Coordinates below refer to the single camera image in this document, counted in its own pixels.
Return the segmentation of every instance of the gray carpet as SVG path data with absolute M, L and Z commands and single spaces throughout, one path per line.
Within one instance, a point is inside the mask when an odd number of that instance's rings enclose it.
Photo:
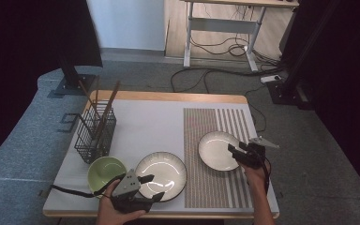
M 100 89 L 171 92 L 171 76 L 179 64 L 104 61 L 104 68 L 78 67 L 80 73 L 100 76 Z M 173 82 L 176 90 L 195 84 L 202 70 L 186 71 Z M 64 113 L 80 113 L 86 97 L 47 98 L 61 81 L 56 70 L 41 76 L 33 102 L 0 147 L 0 224 L 55 224 L 44 217 L 45 202 L 38 196 L 48 189 L 61 166 L 75 130 L 60 124 Z M 244 95 L 262 86 L 259 77 L 214 73 L 206 83 L 213 94 Z M 201 82 L 192 93 L 205 93 Z M 360 177 L 315 112 L 274 105 L 267 88 L 249 93 L 256 129 L 280 149 L 267 150 L 273 165 L 272 183 L 280 216 L 277 224 L 360 224 Z M 64 218 L 61 224 L 93 224 L 93 218 Z M 251 220 L 225 220 L 251 224 Z

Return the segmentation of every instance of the plate rim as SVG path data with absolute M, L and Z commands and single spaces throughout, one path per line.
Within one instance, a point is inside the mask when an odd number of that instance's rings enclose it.
M 229 171 L 233 171 L 233 170 L 235 170 L 236 168 L 238 168 L 239 165 L 236 166 L 236 167 L 233 168 L 233 169 L 230 169 L 230 170 L 218 170 L 218 169 L 215 169 L 215 168 L 209 166 L 209 165 L 203 160 L 203 158 L 201 157 L 201 142 L 202 142 L 202 140 L 203 140 L 204 137 L 206 137 L 207 135 L 212 134 L 212 133 L 223 133 L 223 134 L 226 134 L 226 135 L 229 135 L 229 136 L 233 137 L 235 140 L 237 140 L 238 142 L 240 142 L 235 136 L 233 136 L 233 135 L 232 135 L 231 133 L 229 133 L 229 132 L 225 132 L 225 131 L 221 131 L 221 130 L 215 130 L 215 131 L 207 132 L 207 133 L 205 133 L 205 134 L 200 138 L 200 141 L 198 142 L 198 155 L 200 156 L 201 161 L 202 161 L 207 167 L 209 167 L 210 169 L 213 169 L 213 170 L 219 171 L 219 172 L 229 172 Z
M 188 183 L 188 170 L 187 170 L 186 164 L 184 163 L 184 161 L 183 161 L 180 157 L 178 157 L 177 155 L 175 155 L 175 154 L 173 154 L 173 153 L 170 153 L 170 152 L 161 151 L 161 152 L 154 152 L 154 153 L 148 154 L 147 156 L 143 157 L 142 160 L 140 160 L 140 162 L 137 164 L 137 167 L 136 167 L 136 170 L 135 170 L 135 171 L 137 171 L 137 169 L 138 169 L 139 166 L 140 166 L 140 163 L 142 163 L 142 161 L 144 161 L 147 157 L 149 157 L 149 156 L 151 156 L 151 155 L 154 155 L 154 154 L 159 154 L 159 153 L 163 153 L 163 154 L 168 154 L 168 155 L 175 156 L 175 157 L 176 157 L 177 159 L 179 159 L 179 161 L 182 163 L 182 165 L 184 166 L 184 169 L 185 169 L 185 171 L 186 171 L 186 182 L 184 183 L 184 185 L 183 185 L 183 187 L 181 188 L 181 190 L 180 190 L 175 196 L 171 197 L 170 199 L 165 200 L 165 201 L 159 201 L 159 203 L 165 203 L 165 202 L 168 202 L 168 201 L 176 198 L 177 196 L 179 196 L 179 195 L 183 192 L 183 190 L 186 188 L 186 184 Z

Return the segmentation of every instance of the black cable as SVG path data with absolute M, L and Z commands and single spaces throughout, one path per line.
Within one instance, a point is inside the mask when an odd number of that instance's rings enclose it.
M 260 160 L 260 163 L 262 164 L 262 170 L 264 171 L 264 176 L 265 176 L 265 182 L 264 182 L 264 187 L 265 187 L 265 194 L 268 193 L 268 188 L 270 187 L 270 173 L 271 173 L 271 169 L 270 172 L 267 170 L 267 167 L 265 166 L 265 163 L 263 160 Z
M 207 71 L 205 71 L 204 74 L 202 75 L 202 76 L 203 76 L 203 85 L 204 85 L 204 87 L 205 87 L 205 89 L 206 89 L 206 93 L 207 93 L 207 94 L 210 94 L 209 88 L 207 88 L 207 83 L 206 83 L 206 76 L 207 76 L 207 74 L 208 74 L 209 72 L 210 72 L 210 70 L 207 70 Z
M 203 5 L 204 5 L 204 7 L 205 7 L 205 12 L 206 12 L 206 14 L 209 16 L 209 18 L 212 18 L 212 17 L 210 16 L 209 12 L 207 12 L 206 4 L 203 3 Z
M 253 12 L 254 12 L 254 7 L 252 7 L 252 13 L 250 13 L 250 20 L 252 20 Z
M 172 90 L 174 93 L 180 93 L 180 92 L 186 92 L 188 90 L 191 90 L 192 88 L 196 87 L 198 85 L 198 83 L 200 83 L 201 79 L 203 78 L 203 75 L 201 76 L 201 78 L 198 80 L 198 82 L 193 85 L 192 87 L 189 87 L 187 89 L 184 89 L 184 90 L 181 90 L 181 91 L 175 91 L 174 89 L 174 84 L 173 84 L 173 78 L 177 75 L 177 74 L 180 74 L 181 72 L 184 72 L 184 71 L 189 71 L 189 70 L 200 70 L 200 69 L 206 69 L 206 68 L 183 68 L 177 72 L 175 72 L 172 76 L 171 76 L 171 87 L 172 87 Z
M 97 196 L 101 195 L 113 181 L 115 181 L 117 179 L 122 180 L 125 177 L 125 175 L 126 174 L 123 173 L 123 174 L 115 176 L 107 184 L 105 184 L 101 189 L 94 191 L 93 193 L 85 193 L 85 192 L 81 192 L 79 190 L 67 189 L 67 188 L 56 186 L 56 185 L 51 185 L 51 188 L 57 189 L 59 191 L 67 193 L 67 194 L 82 196 L 84 198 L 96 198 Z
M 264 54 L 262 54 L 262 53 L 260 53 L 260 52 L 255 51 L 255 50 L 253 50 L 253 53 L 255 54 L 255 56 L 256 56 L 257 59 L 259 59 L 260 61 L 269 63 L 269 64 L 271 64 L 271 65 L 277 66 L 278 64 L 281 63 L 280 60 L 270 58 L 270 57 L 268 57 L 267 55 L 264 55 Z
M 259 91 L 260 89 L 264 88 L 266 86 L 260 86 L 259 88 L 256 88 L 256 89 L 253 89 L 253 90 L 249 90 L 249 91 L 246 91 L 246 93 L 244 94 L 244 96 L 246 98 L 248 98 L 248 94 L 251 93 L 251 92 L 256 92 L 256 91 Z M 250 101 L 247 102 L 248 105 L 250 105 L 250 107 L 252 107 L 255 111 L 259 112 L 259 114 L 262 116 L 263 120 L 264 120 L 264 127 L 263 129 L 259 129 L 259 130 L 256 130 L 256 132 L 264 132 L 265 129 L 267 128 L 267 119 L 264 115 L 264 113 L 262 113 L 260 110 L 258 110 L 256 107 L 254 107 Z
M 242 55 L 244 55 L 244 54 L 245 54 L 245 51 L 243 50 L 242 45 L 239 45 L 238 43 L 231 45 L 226 52 L 211 52 L 211 51 L 209 51 L 209 50 L 207 50 L 207 49 L 204 48 L 204 47 L 219 46 L 219 45 L 222 45 L 222 44 L 224 44 L 225 42 L 227 42 L 228 40 L 231 40 L 231 39 L 235 39 L 235 42 L 236 42 L 237 39 L 241 39 L 241 38 L 229 37 L 229 38 L 225 39 L 223 42 L 221 42 L 221 43 L 219 43 L 219 44 L 199 44 L 199 43 L 195 42 L 194 39 L 191 37 L 190 43 L 191 43 L 193 46 L 195 46 L 195 47 L 197 47 L 197 48 L 200 48 L 200 49 L 203 49 L 203 50 L 206 51 L 207 53 L 211 53 L 211 54 L 214 54 L 214 55 L 225 54 L 225 53 L 229 53 L 229 54 L 231 54 L 232 56 L 242 56 Z M 241 53 L 241 54 L 234 54 L 234 53 L 231 52 L 232 50 L 238 49 L 238 48 L 239 48 L 239 49 L 242 49 L 242 50 L 243 50 L 243 53 Z
M 56 225 L 60 225 L 60 223 L 61 223 L 61 219 L 63 219 L 63 218 L 62 218 L 62 217 L 60 217 L 60 218 L 57 220 Z
M 240 8 L 240 7 L 241 7 L 241 6 L 238 6 L 238 5 L 235 6 L 236 11 L 232 14 L 230 20 L 233 18 L 233 16 L 235 16 L 235 14 L 240 14 L 240 12 L 239 12 L 239 8 Z
M 247 8 L 244 7 L 244 14 L 242 15 L 241 20 L 244 20 L 246 15 L 247 15 Z
M 250 115 L 252 116 L 253 125 L 256 127 L 256 118 L 254 117 L 254 115 L 252 113 Z
M 270 160 L 268 160 L 268 158 L 266 157 L 265 160 L 267 160 L 268 165 L 270 165 L 270 171 L 268 172 L 268 175 L 271 175 L 271 171 L 273 171 L 273 166 L 271 165 Z
M 271 65 L 271 64 L 261 64 L 260 65 L 260 70 L 264 70 L 264 68 L 263 67 L 276 67 L 276 66 L 274 66 L 274 65 Z

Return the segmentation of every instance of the black curtain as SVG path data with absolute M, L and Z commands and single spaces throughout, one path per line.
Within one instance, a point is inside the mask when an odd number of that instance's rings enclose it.
M 0 145 L 38 90 L 38 77 L 70 64 L 102 67 L 85 0 L 0 1 Z
M 324 5 L 326 1 L 304 3 Z M 292 56 L 290 71 L 294 62 L 299 63 L 293 75 L 309 84 L 316 113 L 360 175 L 360 1 L 338 1 L 307 57 L 298 61 L 303 53 L 301 43 L 308 38 L 303 36 L 306 29 L 301 24 L 310 17 L 302 10 L 297 12 L 295 23 L 299 25 L 291 31 L 294 43 L 285 47 L 287 55 Z

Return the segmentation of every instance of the black metal basket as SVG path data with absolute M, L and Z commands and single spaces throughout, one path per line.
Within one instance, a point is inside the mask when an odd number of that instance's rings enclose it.
M 87 164 L 110 153 L 116 118 L 111 106 L 110 109 L 107 108 L 107 101 L 93 103 L 80 116 L 78 139 L 74 147 Z

